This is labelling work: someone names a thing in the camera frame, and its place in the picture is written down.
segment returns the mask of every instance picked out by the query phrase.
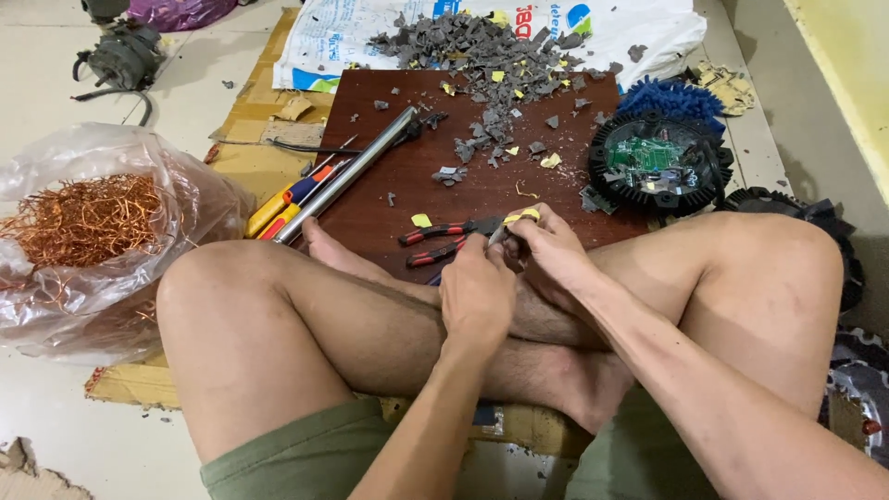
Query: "brown wooden board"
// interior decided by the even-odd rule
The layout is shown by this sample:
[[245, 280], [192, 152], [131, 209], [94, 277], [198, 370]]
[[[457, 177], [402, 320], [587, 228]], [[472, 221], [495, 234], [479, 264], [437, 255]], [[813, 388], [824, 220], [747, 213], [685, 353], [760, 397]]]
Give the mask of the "brown wooden board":
[[[439, 111], [446, 111], [450, 116], [440, 122], [437, 130], [427, 128], [417, 141], [388, 151], [368, 168], [319, 217], [322, 227], [349, 250], [380, 265], [396, 278], [416, 283], [425, 282], [445, 264], [408, 270], [405, 258], [439, 248], [453, 239], [432, 238], [407, 248], [400, 247], [396, 238], [415, 229], [411, 216], [418, 213], [427, 214], [432, 223], [464, 222], [468, 218], [506, 214], [540, 201], [552, 206], [571, 224], [587, 249], [646, 233], [645, 218], [630, 211], [618, 210], [614, 215], [607, 215], [581, 210], [579, 193], [589, 183], [587, 152], [597, 128], [594, 118], [599, 111], [610, 116], [619, 98], [613, 75], [598, 81], [583, 73], [572, 77], [577, 75], [585, 77], [586, 88], [577, 92], [556, 91], [552, 99], [526, 105], [517, 103], [523, 115], [513, 119], [515, 130], [509, 135], [515, 141], [509, 147], [518, 146], [518, 155], [508, 163], [500, 161], [500, 168], [494, 169], [487, 164], [492, 149], [477, 151], [466, 165], [469, 176], [447, 188], [433, 181], [431, 175], [441, 166], [461, 165], [453, 152], [454, 138], [472, 137], [469, 125], [482, 122], [485, 105], [472, 102], [467, 94], [447, 95], [439, 88], [442, 80], [452, 80], [444, 71], [357, 69], [344, 72], [322, 139], [324, 146], [338, 147], [357, 133], [359, 136], [351, 147], [362, 148], [407, 106], [416, 106], [420, 101], [433, 108], [421, 111], [421, 117]], [[462, 78], [458, 75], [455, 83], [464, 85]], [[392, 94], [393, 87], [398, 87], [401, 93]], [[573, 117], [574, 100], [579, 98], [591, 104]], [[374, 100], [388, 102], [389, 108], [375, 110]], [[350, 121], [356, 113], [357, 120]], [[554, 115], [559, 117], [559, 127], [555, 130], [544, 123]], [[558, 153], [562, 164], [547, 169], [540, 166], [540, 161], [532, 161], [528, 145], [533, 141], [549, 147], [544, 155]], [[517, 181], [519, 189], [538, 194], [540, 199], [518, 195]], [[395, 207], [388, 205], [389, 192], [396, 195]], [[305, 250], [305, 244], [300, 241], [298, 248]]]

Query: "yellow wall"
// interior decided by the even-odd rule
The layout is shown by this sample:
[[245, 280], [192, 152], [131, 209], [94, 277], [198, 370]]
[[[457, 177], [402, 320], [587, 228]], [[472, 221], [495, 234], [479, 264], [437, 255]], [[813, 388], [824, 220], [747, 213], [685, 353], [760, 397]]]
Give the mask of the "yellow wall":
[[889, 2], [784, 2], [889, 205]]

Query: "black round housing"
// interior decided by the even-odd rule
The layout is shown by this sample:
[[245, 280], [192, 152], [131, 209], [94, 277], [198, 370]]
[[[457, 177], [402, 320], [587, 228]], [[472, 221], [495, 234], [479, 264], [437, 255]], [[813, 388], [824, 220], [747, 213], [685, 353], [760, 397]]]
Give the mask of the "black round housing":
[[725, 197], [734, 155], [702, 122], [657, 109], [620, 115], [589, 146], [590, 185], [617, 206], [659, 216], [694, 214]]

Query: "black cable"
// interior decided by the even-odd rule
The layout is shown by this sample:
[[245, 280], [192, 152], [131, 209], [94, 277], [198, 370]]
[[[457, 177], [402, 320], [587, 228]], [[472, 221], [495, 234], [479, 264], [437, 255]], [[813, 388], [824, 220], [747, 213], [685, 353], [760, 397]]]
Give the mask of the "black cable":
[[277, 146], [282, 149], [289, 149], [290, 151], [299, 151], [300, 153], [342, 153], [347, 155], [357, 155], [361, 154], [363, 149], [344, 149], [344, 148], [321, 148], [318, 146], [299, 146], [297, 144], [288, 144], [286, 142], [281, 142], [277, 138], [275, 139], [266, 139], [269, 144], [272, 146]]
[[92, 51], [81, 51], [77, 53], [77, 60], [74, 61], [74, 67], [71, 69], [71, 77], [74, 78], [75, 82], [80, 81], [80, 75], [77, 73], [80, 71], [80, 65], [89, 59], [90, 54], [92, 54]]
[[97, 90], [96, 92], [85, 93], [83, 95], [77, 95], [77, 96], [72, 95], [71, 99], [73, 99], [77, 102], [84, 102], [84, 101], [89, 101], [91, 99], [95, 99], [97, 97], [101, 97], [103, 95], [108, 95], [110, 93], [134, 93], [134, 94], [138, 95], [139, 97], [141, 97], [142, 100], [145, 101], [145, 112], [142, 113], [142, 119], [139, 120], [139, 126], [145, 126], [145, 124], [148, 123], [148, 119], [151, 117], [151, 112], [154, 110], [154, 108], [151, 106], [151, 100], [148, 98], [148, 96], [145, 95], [144, 93], [141, 93], [141, 92], [137, 92], [134, 90], [127, 90], [127, 89], [109, 88], [109, 89]]
[[708, 141], [701, 140], [700, 144], [701, 148], [704, 150], [704, 157], [707, 159], [710, 171], [713, 174], [713, 183], [717, 187], [717, 199], [713, 202], [713, 205], [715, 205], [716, 208], [722, 208], [725, 206], [725, 184], [722, 180], [722, 174], [719, 172], [719, 160]]

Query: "olive green shorts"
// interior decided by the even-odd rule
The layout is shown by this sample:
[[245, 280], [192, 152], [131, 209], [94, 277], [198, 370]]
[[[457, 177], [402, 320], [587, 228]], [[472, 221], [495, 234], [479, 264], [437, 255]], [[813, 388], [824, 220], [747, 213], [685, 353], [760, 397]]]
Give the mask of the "olive green shorts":
[[[205, 465], [213, 500], [345, 500], [395, 426], [376, 399], [291, 422]], [[566, 500], [718, 499], [676, 430], [641, 386], [581, 456]]]

